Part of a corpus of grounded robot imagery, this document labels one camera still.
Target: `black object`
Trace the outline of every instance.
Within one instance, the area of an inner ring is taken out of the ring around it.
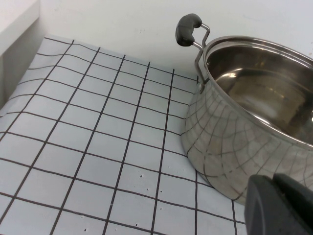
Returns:
[[[195,38],[192,36],[194,28],[199,28],[202,20],[196,14],[189,14],[181,18],[178,22],[175,32],[176,41],[180,46],[191,46]]]
[[[249,178],[248,235],[313,235],[313,192],[284,174]]]

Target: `black handle grip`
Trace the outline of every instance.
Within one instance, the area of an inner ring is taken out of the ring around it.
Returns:
[[[195,38],[192,36],[194,28],[199,28],[202,20],[196,14],[189,14],[181,18],[176,26],[175,37],[177,43],[182,47],[191,46]]]

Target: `table surface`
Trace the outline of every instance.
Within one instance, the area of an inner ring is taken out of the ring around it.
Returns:
[[[0,111],[0,234],[244,235],[180,133],[197,76],[47,36]]]

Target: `white wall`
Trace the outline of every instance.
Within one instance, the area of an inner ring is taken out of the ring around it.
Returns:
[[[313,52],[312,0],[41,0],[40,17],[51,34],[194,72],[197,49],[174,37],[188,13],[211,27],[209,40],[247,35]]]

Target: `black grid line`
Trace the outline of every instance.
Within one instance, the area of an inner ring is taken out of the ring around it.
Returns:
[[[149,64],[148,64],[148,66],[147,66],[147,71],[146,71],[146,75],[145,75],[145,80],[143,81],[143,84],[142,84],[142,87],[141,87],[141,92],[140,92],[140,95],[139,95],[139,99],[138,99],[138,103],[137,103],[135,115],[134,115],[134,118],[133,118],[132,127],[131,127],[131,130],[130,130],[129,136],[128,136],[128,140],[127,140],[126,147],[125,147],[125,151],[124,151],[123,160],[122,160],[121,167],[120,167],[120,170],[119,170],[119,173],[118,173],[118,177],[117,177],[117,180],[116,180],[115,189],[114,189],[113,196],[112,196],[112,200],[111,200],[111,204],[110,204],[110,207],[109,207],[109,211],[108,211],[108,215],[107,215],[107,220],[110,219],[110,215],[111,215],[111,212],[112,212],[112,208],[113,208],[115,196],[116,196],[116,193],[117,193],[117,188],[118,188],[119,180],[120,180],[120,178],[121,178],[121,174],[122,174],[123,166],[124,166],[124,163],[125,163],[125,158],[126,158],[128,146],[129,146],[129,143],[130,143],[130,140],[131,140],[131,136],[132,136],[132,132],[133,132],[133,129],[134,129],[134,124],[135,124],[137,112],[138,112],[138,109],[139,109],[139,103],[140,103],[141,97],[142,97],[142,91],[143,91],[143,88],[144,88],[145,83],[146,83],[146,77],[147,77],[147,74],[148,74],[149,65],[150,65],[150,62],[149,62]],[[106,231],[107,231],[107,227],[108,227],[108,224],[106,223],[105,226],[104,226],[104,229],[103,229],[103,233],[102,233],[103,235],[105,235],[105,233],[106,233]]]
[[[170,94],[169,94],[169,98],[170,99],[171,99],[171,93],[172,93],[174,72],[175,72],[175,70],[173,70],[173,73],[172,73],[171,88],[170,88]],[[160,188],[160,181],[161,181],[161,172],[162,172],[163,156],[164,156],[164,149],[165,149],[165,139],[166,139],[166,130],[167,130],[167,122],[168,122],[168,113],[170,111],[170,99],[169,99],[168,104],[167,104],[165,131],[164,131],[164,136],[163,136],[162,153],[161,153],[160,166],[159,166],[157,185],[156,185],[156,199],[155,199],[155,206],[154,206],[154,210],[153,210],[153,219],[152,219],[152,224],[151,224],[151,233],[150,233],[151,235],[153,235],[153,233],[154,233],[155,221],[156,221],[157,201],[158,201],[157,197],[158,197],[158,191],[159,191],[159,188]]]
[[[130,121],[130,120],[128,120],[128,119],[121,118],[121,117],[117,117],[117,116],[110,115],[110,114],[106,114],[106,113],[101,113],[101,112],[99,112],[99,111],[95,111],[95,110],[90,110],[90,111],[93,111],[93,112],[95,112],[95,113],[100,113],[100,114],[103,114],[103,115],[105,115],[105,116],[110,116],[110,117],[113,117],[113,118],[116,118],[116,119],[124,120],[124,121],[127,121],[127,122],[132,122],[132,121]],[[52,120],[52,121],[57,121],[57,119],[50,118],[50,117],[46,117],[46,116],[42,116],[42,115],[35,114],[35,113],[32,113],[32,112],[28,112],[28,111],[23,111],[23,112],[22,112],[22,111],[15,111],[15,112],[8,112],[8,113],[6,113],[6,114],[21,114],[21,113],[23,113],[23,114],[29,114],[29,115],[33,115],[33,116],[37,116],[37,117],[44,118],[44,119],[48,119],[48,120]],[[64,123],[64,124],[68,124],[68,125],[71,125],[71,126],[76,126],[76,127],[79,127],[79,128],[85,129],[85,130],[92,131],[92,129],[90,129],[90,128],[87,128],[87,127],[84,127],[84,126],[79,126],[79,125],[76,125],[76,124],[74,124],[74,123],[70,123],[70,122],[66,122],[66,121],[62,121],[62,120],[59,120],[59,122],[60,122],[60,123]],[[156,130],[164,131],[164,129],[162,129],[162,128],[158,128],[158,127],[155,127],[155,126],[150,126],[150,125],[143,124],[143,123],[136,122],[136,121],[135,121],[135,124],[142,125],[142,126],[147,126],[147,127],[150,127],[150,128],[156,129]],[[122,140],[127,140],[126,138],[119,137],[119,136],[115,136],[115,135],[111,135],[111,134],[108,134],[108,133],[105,133],[105,132],[101,132],[101,131],[95,131],[95,132],[101,133],[101,134],[104,134],[104,135],[109,135],[109,136],[112,136],[112,137],[116,137],[116,138],[119,138],[119,139],[122,139]],[[173,132],[173,131],[167,131],[167,132],[171,132],[171,133],[173,133],[173,134],[176,134],[176,135],[180,136],[180,134],[177,134],[177,133],[175,133],[175,132]]]
[[[7,162],[11,162],[11,163],[14,163],[14,164],[18,164],[18,165],[22,165],[22,166],[25,166],[25,167],[31,167],[29,165],[26,165],[26,164],[23,164],[23,163],[19,163],[19,162],[16,162],[16,161],[13,161],[13,160],[8,160],[8,159],[4,159],[4,158],[0,158],[0,160],[3,160],[3,161],[7,161]],[[53,172],[53,171],[49,171],[49,170],[44,170],[44,169],[41,169],[41,168],[38,168],[38,167],[32,167],[33,169],[35,170],[38,170],[38,171],[42,171],[42,172],[45,172],[45,173],[49,173],[49,174],[54,174],[54,175],[58,175],[58,176],[62,176],[62,177],[65,177],[65,178],[69,178],[69,179],[73,179],[73,180],[77,180],[77,181],[82,181],[82,182],[85,182],[85,183],[88,183],[88,184],[92,184],[92,185],[97,185],[97,186],[100,186],[100,187],[104,187],[104,188],[110,188],[110,189],[115,189],[115,187],[112,187],[112,186],[108,186],[108,185],[104,185],[104,184],[100,184],[100,183],[96,183],[96,182],[93,182],[93,181],[89,181],[89,180],[85,180],[85,179],[80,179],[80,178],[75,178],[74,176],[69,176],[69,175],[64,175],[64,174],[61,174],[61,173],[56,173],[56,172]],[[136,194],[136,195],[139,195],[139,196],[142,196],[142,197],[146,197],[146,198],[150,198],[150,199],[153,199],[155,200],[154,197],[151,197],[151,196],[148,196],[146,194],[142,194],[142,193],[139,193],[139,192],[134,192],[134,191],[130,191],[130,190],[126,190],[126,189],[121,189],[121,188],[118,188],[117,191],[122,191],[122,192],[127,192],[127,193],[130,193],[130,194]],[[178,206],[178,207],[185,207],[185,208],[188,208],[188,209],[191,209],[191,210],[195,210],[193,207],[187,207],[187,206],[184,206],[184,205],[181,205],[181,204],[176,204],[176,203],[171,203],[171,202],[168,202],[168,201],[164,201],[164,200],[161,200],[161,199],[158,199],[158,201],[160,202],[163,202],[165,204],[170,204],[170,205],[175,205],[175,206]]]
[[[64,57],[64,55],[66,54],[66,52],[69,50],[69,48],[73,45],[74,40],[72,41],[71,45],[68,46],[68,48],[66,49],[66,51],[64,52],[64,54],[61,56],[61,58],[58,60],[58,62],[53,66],[53,68],[51,69],[51,71],[48,73],[48,75],[45,77],[45,79],[42,81],[42,83],[39,85],[39,87],[36,89],[36,91],[32,94],[32,97],[28,100],[28,102],[26,103],[26,105],[24,106],[24,108],[22,109],[22,111],[25,110],[25,108],[28,106],[28,104],[30,103],[30,101],[32,100],[32,98],[35,96],[35,94],[37,93],[37,91],[40,89],[40,87],[43,85],[43,83],[45,82],[45,80],[49,77],[49,75],[52,73],[52,71],[55,69],[55,67],[58,65],[58,63],[62,60],[62,58]],[[10,126],[6,129],[6,132],[8,130],[10,130],[10,128],[13,126],[13,124],[15,123],[15,121],[19,118],[21,114],[18,114],[15,119],[13,120],[13,122],[10,124]],[[1,136],[0,141],[3,139],[3,137],[5,136],[6,132]]]
[[[69,48],[73,45],[73,43],[74,43],[74,40],[72,41],[71,45],[67,48],[67,50],[64,52],[64,54],[69,50]],[[58,60],[58,62],[56,63],[56,65],[62,60],[63,56]],[[48,75],[47,75],[46,78],[49,77],[49,75],[52,73],[52,71],[54,70],[54,68],[56,67],[56,65],[55,65],[55,66],[53,67],[53,69],[48,73]],[[35,93],[37,93],[37,91],[40,89],[41,85],[42,85],[44,82],[45,82],[45,80],[40,84],[40,86],[39,86],[38,89],[35,91]],[[29,101],[26,103],[26,105],[25,105],[25,107],[22,109],[22,111],[24,111],[24,109],[25,109],[25,108],[27,107],[27,105],[30,103],[30,101],[31,101],[31,99],[34,97],[35,93],[32,95],[32,97],[31,97],[31,98],[29,99]],[[4,132],[4,134],[3,134],[3,136],[1,137],[0,141],[3,139],[3,137],[5,136],[5,134],[9,131],[9,129],[11,128],[11,126],[14,124],[14,122],[18,119],[18,117],[19,117],[20,115],[21,115],[21,114],[18,114],[18,115],[16,116],[16,118],[14,119],[14,121],[13,121],[13,122],[11,123],[11,125],[7,128],[6,132]],[[35,162],[36,162],[38,156],[39,156],[39,154],[38,154],[38,155],[36,156],[36,158],[34,159],[34,161],[33,161],[33,163],[32,163],[32,166],[34,166],[34,164],[35,164]],[[24,176],[22,182],[20,183],[18,189],[16,190],[16,192],[15,192],[15,194],[14,194],[14,197],[12,198],[12,200],[11,200],[10,203],[9,203],[9,205],[6,207],[6,209],[5,209],[5,211],[4,211],[3,215],[2,215],[2,217],[0,218],[0,224],[2,223],[4,217],[6,216],[7,212],[8,212],[9,209],[10,209],[10,207],[12,206],[14,199],[16,198],[16,196],[18,195],[19,191],[21,190],[21,188],[22,188],[22,186],[23,186],[23,184],[24,184],[26,178],[28,177],[30,171],[31,171],[31,167],[28,169],[28,171],[27,171],[27,173],[25,174],[25,176]]]
[[[86,72],[85,72],[85,75],[86,75],[86,73],[88,72],[88,70],[89,70],[90,67],[91,67],[91,64],[90,64],[89,67],[87,68],[87,70],[86,70]],[[79,84],[77,85],[77,87],[79,87],[79,85],[82,83],[84,77],[85,77],[85,76],[82,77],[82,79],[80,80],[80,82],[79,82]],[[49,140],[49,138],[50,138],[52,132],[54,131],[55,127],[57,126],[58,122],[60,121],[61,117],[63,116],[65,110],[67,109],[68,104],[69,104],[69,103],[71,102],[71,100],[73,99],[73,97],[74,97],[76,91],[77,91],[77,88],[76,88],[75,91],[73,92],[71,98],[69,99],[68,103],[66,104],[66,106],[65,106],[65,108],[63,109],[62,113],[60,114],[58,120],[55,122],[54,126],[52,127],[50,133],[48,134],[46,140],[44,141],[44,144],[42,145],[41,149],[39,150],[39,153],[38,153],[37,156],[35,157],[35,159],[34,159],[32,165],[31,165],[31,167],[28,169],[27,173],[25,174],[25,176],[24,176],[24,178],[23,178],[23,180],[22,180],[20,186],[18,187],[18,189],[16,190],[16,192],[15,192],[15,194],[14,194],[14,197],[12,198],[12,200],[10,201],[9,205],[7,206],[5,212],[3,213],[3,215],[2,215],[2,217],[1,217],[1,219],[0,219],[0,224],[2,223],[2,221],[3,221],[4,217],[6,216],[8,210],[10,209],[10,207],[11,207],[13,201],[14,201],[14,198],[17,197],[17,194],[18,194],[19,191],[21,190],[21,188],[22,188],[22,186],[23,186],[23,184],[24,184],[26,178],[28,177],[28,175],[29,175],[31,169],[32,169],[33,166],[35,165],[35,163],[36,163],[38,157],[40,156],[42,150],[44,149],[45,145],[47,144],[47,142],[48,142],[48,140]]]
[[[28,95],[33,95],[33,94],[20,94],[20,95],[17,95],[17,96],[15,96],[15,97],[9,99],[9,101],[12,100],[12,99],[14,99],[14,98],[17,98],[17,97],[28,96]],[[61,103],[67,104],[67,102],[65,102],[65,101],[58,100],[58,99],[54,99],[54,98],[51,98],[51,97],[46,96],[46,95],[42,95],[42,94],[35,94],[35,95],[42,96],[42,97],[45,97],[45,98],[48,98],[48,99],[52,99],[52,100],[59,101],[59,102],[61,102]],[[124,101],[124,100],[121,100],[121,99],[117,99],[117,98],[113,98],[113,97],[110,97],[110,99],[114,99],[114,100],[117,100],[117,101],[120,101],[120,102],[123,102],[123,103],[126,103],[126,104],[130,104],[130,105],[136,106],[135,104],[129,103],[129,102]],[[97,113],[99,112],[99,111],[97,111],[97,110],[89,109],[89,108],[86,108],[86,107],[83,107],[83,106],[80,106],[80,105],[77,105],[77,104],[69,104],[69,105],[76,106],[76,107],[79,107],[79,108],[82,108],[82,109],[86,109],[86,110],[90,110],[90,111],[94,111],[94,112],[97,112]],[[157,112],[157,113],[166,115],[166,113],[163,113],[163,112],[160,112],[160,111],[158,111],[158,110],[154,110],[154,109],[151,109],[151,108],[148,108],[148,107],[145,107],[145,106],[139,106],[139,107],[140,107],[140,108],[143,108],[143,109],[149,109],[149,110],[151,110],[151,111],[154,111],[154,112]],[[179,119],[185,119],[185,118],[182,118],[182,117],[173,115],[173,114],[169,114],[169,116],[177,117],[177,118],[179,118]]]
[[[39,140],[39,139],[35,139],[35,138],[32,138],[32,139],[34,139],[34,140],[36,140],[36,141],[40,141],[40,142],[45,142],[45,141],[42,141],[42,140]],[[54,144],[54,143],[50,143],[50,142],[47,142],[47,144],[51,144],[51,145],[54,145],[54,146],[57,146],[57,147],[61,147],[61,148],[73,150],[73,151],[79,152],[79,153],[84,153],[84,151],[81,151],[81,150],[76,150],[76,149],[68,148],[68,147],[65,147],[65,146],[62,146],[62,145],[58,145],[58,144]],[[113,161],[113,162],[117,162],[117,163],[122,163],[122,162],[119,161],[119,160],[106,158],[106,157],[103,157],[103,156],[99,156],[99,155],[97,155],[97,154],[93,154],[93,153],[89,153],[89,152],[87,152],[86,154],[91,155],[91,156],[95,156],[95,157],[98,157],[98,158],[106,159],[106,160],[109,160],[109,161]],[[14,160],[10,160],[10,159],[6,159],[6,158],[1,158],[1,157],[0,157],[0,160],[6,161],[6,162],[11,162],[11,163],[18,164],[18,165],[22,165],[22,166],[26,166],[26,167],[31,167],[30,165],[23,164],[23,163],[20,163],[20,162],[14,161]],[[152,170],[152,169],[149,169],[149,168],[146,168],[146,167],[142,167],[142,166],[138,166],[138,165],[135,165],[135,164],[131,164],[131,163],[127,163],[127,162],[125,162],[124,164],[125,164],[125,165],[131,165],[131,166],[134,166],[134,167],[137,167],[137,168],[140,168],[140,169],[144,169],[144,170],[147,170],[147,171],[151,171],[151,172],[158,173],[157,170]],[[43,172],[47,172],[47,173],[50,173],[50,174],[56,174],[56,175],[64,176],[64,177],[71,178],[71,179],[73,178],[73,177],[68,176],[68,175],[60,174],[60,173],[57,173],[57,172],[54,172],[54,171],[44,170],[44,169],[41,169],[41,168],[38,168],[38,167],[35,167],[35,166],[33,166],[33,169],[36,169],[36,170],[39,170],[39,171],[43,171]],[[164,173],[164,172],[161,172],[161,174],[162,174],[162,175],[171,176],[171,177],[174,177],[174,178],[178,178],[178,179],[182,179],[182,180],[187,180],[187,181],[189,181],[189,182],[196,183],[196,181],[191,180],[191,179],[188,179],[188,178],[185,178],[185,177],[181,177],[181,176],[177,176],[177,175],[172,175],[172,174],[168,174],[168,173]],[[206,186],[206,187],[213,188],[212,186],[210,186],[210,185],[208,185],[208,184],[205,184],[205,183],[197,182],[197,184],[201,184],[201,185],[204,185],[204,186]]]
[[[110,69],[110,70],[117,71],[116,69],[112,69],[112,68],[106,67],[106,66],[104,66],[104,65],[99,65],[99,66],[104,67],[104,68],[107,68],[107,69]],[[44,67],[40,67],[40,68],[29,68],[28,70],[39,70],[39,69],[48,68],[48,67],[53,67],[53,65],[44,66]],[[83,73],[78,72],[78,71],[75,71],[75,70],[72,70],[72,69],[69,69],[69,68],[67,68],[67,67],[63,67],[63,66],[59,66],[59,65],[58,65],[57,67],[64,68],[64,69],[67,69],[67,70],[70,70],[70,71],[73,71],[73,72],[76,72],[76,73],[78,73],[78,74],[83,75]],[[135,76],[135,77],[144,79],[143,77],[140,77],[140,76],[138,76],[138,75],[135,75],[135,74],[132,74],[132,73],[129,73],[129,72],[124,72],[124,71],[120,71],[120,72],[121,72],[121,73],[126,73],[126,74],[129,74],[129,75],[132,75],[132,76]],[[146,78],[146,80],[151,81],[151,82],[155,82],[155,83],[159,83],[159,84],[161,84],[161,85],[163,85],[163,86],[166,86],[166,87],[170,87],[170,85],[163,84],[163,83],[160,83],[160,82],[156,82],[156,81],[151,80],[151,79],[149,79],[149,78]],[[184,89],[182,89],[182,88],[178,88],[178,87],[173,87],[173,88],[175,88],[175,89],[177,89],[177,90],[181,90],[181,91],[183,91],[183,92],[187,92],[187,93],[193,94],[193,92],[186,91],[186,90],[184,90]]]
[[[59,121],[59,122],[62,122],[62,123],[65,123],[65,124],[69,124],[69,125],[75,126],[74,124],[71,124],[71,123],[68,123],[68,122],[63,122],[63,121]],[[104,134],[104,135],[108,135],[108,136],[112,136],[112,137],[115,137],[115,138],[118,138],[118,139],[121,139],[121,140],[127,140],[127,139],[125,139],[125,138],[122,138],[122,137],[119,137],[119,136],[114,136],[114,135],[111,135],[111,134],[108,134],[108,133],[104,133],[104,132],[100,132],[100,131],[95,131],[95,132],[100,133],[100,134]],[[8,133],[8,134],[11,134],[11,135],[16,135],[16,136],[20,136],[20,137],[29,138],[29,139],[33,139],[33,140],[36,140],[36,141],[44,142],[43,140],[37,139],[37,138],[34,138],[34,137],[24,136],[24,135],[20,135],[20,134],[13,133],[13,132],[7,132],[7,133]],[[130,142],[139,143],[139,144],[141,144],[141,145],[145,145],[145,146],[148,146],[148,147],[157,148],[157,149],[162,150],[162,148],[157,147],[157,146],[153,146],[153,145],[150,145],[150,144],[141,143],[141,142],[137,142],[137,141],[133,141],[133,140],[130,140]],[[73,150],[73,151],[83,152],[83,151],[80,151],[80,150],[77,150],[77,149],[74,149],[74,148],[69,148],[69,147],[62,146],[62,145],[58,145],[58,144],[55,144],[55,143],[51,143],[51,142],[47,142],[47,143],[48,143],[48,144],[51,144],[51,145],[58,146],[58,147],[67,148],[67,149],[70,149],[70,150]],[[172,150],[165,149],[165,151],[171,152],[171,153],[175,153],[175,154],[178,154],[178,155],[181,155],[181,156],[187,158],[186,155],[183,155],[183,154],[181,154],[181,153],[177,153],[177,152],[172,151]]]
[[[121,61],[121,64],[120,64],[120,66],[119,66],[119,70],[120,70],[121,67],[122,67],[124,58],[123,58],[122,61]],[[99,115],[99,117],[98,117],[98,120],[97,120],[95,126],[94,126],[94,129],[93,129],[92,134],[91,134],[91,136],[90,136],[90,138],[89,138],[89,141],[88,141],[87,146],[86,146],[86,148],[85,148],[85,151],[84,151],[84,153],[83,153],[83,155],[82,155],[82,158],[81,158],[81,160],[80,160],[80,162],[79,162],[79,164],[78,164],[78,166],[77,166],[76,172],[75,172],[74,177],[73,177],[73,180],[72,180],[72,182],[71,182],[71,184],[70,184],[70,186],[69,186],[69,188],[68,188],[67,194],[66,194],[66,196],[65,196],[65,198],[64,198],[64,200],[63,200],[63,203],[62,203],[62,205],[61,205],[61,208],[62,208],[62,209],[64,208],[64,205],[65,205],[65,203],[66,203],[66,201],[67,201],[68,195],[69,195],[69,193],[70,193],[70,191],[71,191],[71,189],[72,189],[72,186],[73,186],[73,184],[74,184],[74,182],[75,182],[75,179],[76,179],[76,177],[77,177],[77,174],[78,174],[78,171],[79,171],[79,169],[80,169],[80,166],[81,166],[82,163],[83,163],[83,160],[84,160],[84,158],[85,158],[85,155],[86,155],[87,150],[88,150],[88,148],[89,148],[89,145],[90,145],[90,143],[91,143],[92,137],[93,137],[93,135],[94,135],[94,133],[95,133],[95,130],[96,130],[98,124],[99,124],[99,121],[100,121],[100,119],[101,119],[101,116],[102,116],[102,113],[103,113],[103,111],[104,111],[104,108],[106,107],[106,104],[107,104],[107,102],[108,102],[109,96],[110,96],[110,94],[111,94],[111,92],[112,92],[112,90],[113,90],[113,86],[114,86],[114,84],[115,84],[115,81],[116,81],[116,79],[117,79],[117,76],[118,76],[118,72],[117,72],[116,75],[115,75],[114,81],[113,81],[113,83],[112,83],[112,85],[111,85],[111,88],[110,88],[110,91],[109,91],[109,94],[108,94],[108,96],[107,96],[107,98],[106,98],[106,100],[105,100],[105,102],[104,102],[104,104],[103,104],[101,113],[100,113],[100,115]],[[56,227],[56,225],[57,225],[57,223],[58,223],[58,221],[59,221],[61,212],[62,212],[62,210],[59,210],[59,213],[58,213],[57,218],[56,218],[56,220],[55,220],[55,222],[54,222],[54,224],[53,224],[53,227],[52,227],[52,229],[51,229],[50,234],[53,234],[53,232],[54,232],[54,230],[55,230],[55,227]]]
[[[53,41],[56,41],[56,42],[59,42],[59,43],[69,44],[69,43],[62,42],[62,41],[55,40],[55,39],[51,39],[51,38],[48,38],[48,37],[45,37],[45,39],[48,39],[48,40],[53,40]],[[80,45],[80,46],[85,47],[85,48],[87,48],[87,49],[89,49],[89,50],[93,50],[93,51],[95,51],[94,49],[91,49],[91,48],[86,47],[86,46],[81,45],[81,44],[75,44],[75,43],[74,43],[74,45]],[[115,58],[122,59],[121,57],[114,56],[114,55],[110,55],[110,54],[107,54],[107,53],[104,53],[104,52],[101,52],[101,51],[99,51],[99,53],[104,54],[104,55],[108,55],[108,56],[112,56],[112,57],[115,57]],[[138,63],[138,62],[132,61],[132,60],[128,60],[128,59],[124,59],[124,60],[129,61],[129,62],[133,62],[133,63],[135,63],[135,64],[139,64],[139,65],[142,65],[142,66],[146,66],[146,67],[147,67],[147,65],[144,65],[144,64],[141,64],[141,63]],[[154,68],[154,67],[151,67],[151,66],[149,66],[149,67],[150,67],[150,68],[152,68],[152,69],[155,69],[155,70],[159,70],[159,71],[162,71],[162,72],[166,72],[166,73],[170,73],[170,74],[172,74],[172,73],[171,73],[171,72],[169,72],[169,71],[161,70],[161,69]],[[192,78],[190,78],[190,77],[186,77],[186,76],[182,76],[182,75],[178,75],[178,74],[175,74],[175,75],[176,75],[176,76],[179,76],[179,77],[183,77],[183,78],[190,79],[190,80],[192,80],[192,81],[196,81],[197,83],[198,83],[198,81],[199,81],[199,80],[198,80],[198,79],[199,79],[199,78],[198,78],[198,76],[197,76],[197,79],[195,80],[195,79],[192,79]]]
[[[12,195],[9,195],[9,194],[3,193],[3,192],[0,192],[0,195],[13,198]],[[16,197],[16,199],[24,201],[24,202],[31,203],[31,204],[35,204],[35,205],[56,209],[56,210],[60,210],[61,209],[61,208],[56,207],[56,206],[52,206],[52,205],[48,205],[48,204],[45,204],[45,203],[31,201],[31,200],[28,200],[28,199],[25,199],[25,198],[21,198],[21,197]],[[141,228],[141,227],[132,226],[132,225],[128,225],[128,224],[123,224],[123,223],[112,221],[112,220],[107,221],[106,219],[103,219],[103,218],[100,218],[100,217],[97,217],[97,216],[93,216],[93,215],[90,215],[90,214],[85,214],[85,213],[82,213],[82,212],[72,211],[72,210],[68,210],[68,209],[62,209],[62,211],[69,212],[69,213],[72,213],[72,214],[82,215],[82,216],[85,216],[85,217],[88,217],[88,218],[92,218],[92,219],[96,219],[96,220],[100,220],[100,221],[104,221],[104,222],[108,222],[108,223],[112,223],[112,224],[116,224],[116,225],[121,225],[121,226],[127,227],[127,228],[132,228],[132,229],[136,229],[136,230],[140,230],[140,231],[144,231],[144,232],[150,232],[150,230],[147,230],[147,229],[144,229],[144,228]]]
[[[233,209],[233,218],[234,218],[235,235],[237,235],[237,225],[236,225],[236,215],[235,215],[234,200],[231,200],[231,207],[232,207],[232,209]]]
[[[95,79],[98,79],[98,80],[101,80],[101,81],[105,81],[105,82],[109,82],[109,83],[112,83],[111,81],[108,81],[108,80],[105,80],[105,79],[101,79],[101,78],[97,78],[97,77],[94,77],[94,76],[89,76],[87,75],[87,77],[92,77],[92,78],[95,78]],[[36,79],[32,79],[32,80],[27,80],[27,81],[24,81],[24,82],[20,82],[18,85],[20,84],[23,84],[23,83],[27,83],[27,82],[31,82],[31,81],[36,81],[36,80],[44,80],[45,78],[36,78]],[[76,88],[76,86],[73,86],[73,85],[70,85],[70,84],[67,84],[67,83],[64,83],[64,82],[60,82],[60,81],[55,81],[55,80],[51,80],[51,79],[46,79],[47,81],[50,81],[50,82],[55,82],[55,83],[60,83],[62,85],[65,85],[65,86],[68,86],[68,87],[73,87],[73,88]],[[131,89],[131,90],[134,90],[134,91],[138,91],[140,92],[140,90],[136,89],[136,88],[132,88],[132,87],[128,87],[128,86],[125,86],[125,85],[122,85],[122,84],[119,84],[119,83],[116,83],[116,85],[118,86],[121,86],[121,87],[126,87],[128,89]],[[92,91],[88,91],[88,90],[85,90],[85,89],[82,89],[82,88],[78,88],[79,90],[82,90],[82,91],[85,91],[85,92],[88,92],[88,93],[92,93],[92,94],[97,94],[97,95],[101,95],[101,96],[105,96],[106,95],[103,95],[103,94],[99,94],[99,93],[96,93],[96,92],[92,92]],[[157,95],[157,94],[153,94],[153,93],[150,93],[150,92],[145,92],[143,91],[143,93],[146,93],[146,94],[151,94],[151,95],[154,95],[154,96],[157,96],[157,97],[160,97],[160,98],[163,98],[163,99],[169,99],[169,98],[166,98],[164,96],[161,96],[161,95]],[[183,103],[183,102],[180,102],[180,101],[177,101],[177,100],[172,100],[171,101],[175,102],[175,103],[179,103],[179,104],[184,104],[184,105],[188,105],[186,103]]]

